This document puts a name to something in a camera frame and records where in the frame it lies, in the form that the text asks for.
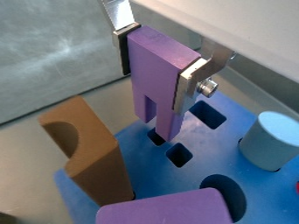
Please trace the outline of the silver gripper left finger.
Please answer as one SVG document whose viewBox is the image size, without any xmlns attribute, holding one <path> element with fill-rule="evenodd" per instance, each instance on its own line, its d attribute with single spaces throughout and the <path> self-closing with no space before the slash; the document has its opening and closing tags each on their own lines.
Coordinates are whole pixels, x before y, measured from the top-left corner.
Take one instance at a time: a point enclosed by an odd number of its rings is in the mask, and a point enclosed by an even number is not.
<svg viewBox="0 0 299 224">
<path fill-rule="evenodd" d="M 112 42 L 118 52 L 122 75 L 130 73 L 126 35 L 141 27 L 134 21 L 134 16 L 128 0 L 98 0 L 106 14 L 112 29 Z"/>
</svg>

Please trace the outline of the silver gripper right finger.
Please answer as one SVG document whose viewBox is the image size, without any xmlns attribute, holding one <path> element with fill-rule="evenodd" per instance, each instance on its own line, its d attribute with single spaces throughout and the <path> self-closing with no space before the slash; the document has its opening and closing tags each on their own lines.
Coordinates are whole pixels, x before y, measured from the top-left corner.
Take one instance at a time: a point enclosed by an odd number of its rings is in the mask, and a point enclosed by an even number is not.
<svg viewBox="0 0 299 224">
<path fill-rule="evenodd" d="M 224 45 L 216 45 L 208 59 L 197 58 L 180 72 L 175 96 L 172 100 L 172 111 L 183 115 L 192 106 L 195 92 L 211 97 L 216 91 L 211 76 L 217 73 L 233 58 L 235 52 Z"/>
</svg>

